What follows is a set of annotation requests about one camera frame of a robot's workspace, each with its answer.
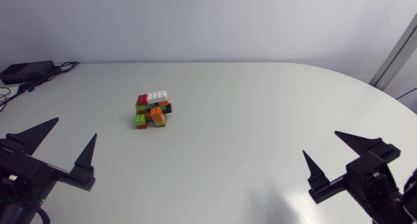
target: cable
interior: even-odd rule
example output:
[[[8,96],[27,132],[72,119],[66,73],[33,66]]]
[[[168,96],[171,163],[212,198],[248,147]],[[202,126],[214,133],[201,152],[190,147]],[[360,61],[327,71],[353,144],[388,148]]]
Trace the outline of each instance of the cable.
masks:
[[[48,217],[48,214],[45,212],[45,210],[39,208],[38,214],[42,219],[43,224],[51,224],[50,217]]]
[[[404,96],[406,96],[406,95],[410,94],[411,92],[413,92],[413,91],[415,91],[415,90],[417,90],[417,87],[416,87],[416,88],[414,88],[414,89],[412,89],[411,91],[409,91],[409,92],[407,92],[407,93],[403,94],[402,96],[400,96],[400,97],[396,98],[396,100],[398,100],[398,99],[400,99],[400,98],[402,98],[402,97],[404,97]]]
[[[7,103],[7,95],[9,95],[12,91],[8,88],[8,87],[0,87],[0,89],[6,89],[8,92],[6,94],[0,94],[0,98],[4,98],[4,100],[0,101],[0,113],[2,112],[2,110],[6,107],[6,103]]]
[[[0,113],[4,110],[6,104],[9,103],[14,98],[18,97],[19,95],[23,94],[25,91],[27,91],[27,90],[29,90],[33,87],[36,87],[36,86],[41,85],[45,82],[51,81],[54,77],[56,77],[59,74],[63,74],[63,73],[71,71],[73,68],[75,68],[75,66],[77,66],[77,64],[79,64],[79,62],[65,62],[65,63],[63,63],[59,66],[56,66],[55,70],[53,70],[52,72],[50,72],[48,75],[44,76],[43,78],[39,79],[38,81],[34,81],[34,82],[31,82],[31,83],[25,83],[25,84],[20,85],[19,89],[18,89],[18,92],[14,96],[11,96],[11,97],[8,97],[8,98],[7,98],[7,95],[11,93],[10,89],[7,88],[7,87],[0,87],[0,88],[3,88],[3,89],[8,89],[8,91],[9,91],[7,94],[0,94],[0,98],[4,98],[3,101],[0,101],[0,107],[1,107]],[[66,67],[66,66],[70,66],[70,68],[67,68],[67,69],[63,70],[63,67]]]

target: green lego brick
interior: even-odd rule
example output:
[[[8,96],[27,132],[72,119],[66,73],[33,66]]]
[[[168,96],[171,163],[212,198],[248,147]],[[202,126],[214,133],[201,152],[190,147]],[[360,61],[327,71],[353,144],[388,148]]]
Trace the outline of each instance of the green lego brick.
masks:
[[[165,124],[165,122],[164,121],[161,121],[161,122],[155,122],[155,126],[161,126],[161,125],[164,125]]]
[[[155,107],[155,104],[147,104],[147,105],[145,105],[145,109],[150,109],[150,108],[153,108],[153,107]]]
[[[137,114],[135,117],[135,125],[136,126],[141,126],[146,124],[146,118],[144,114]]]
[[[142,110],[145,110],[145,109],[146,109],[145,105],[139,105],[139,104],[136,103],[136,111],[142,111]]]

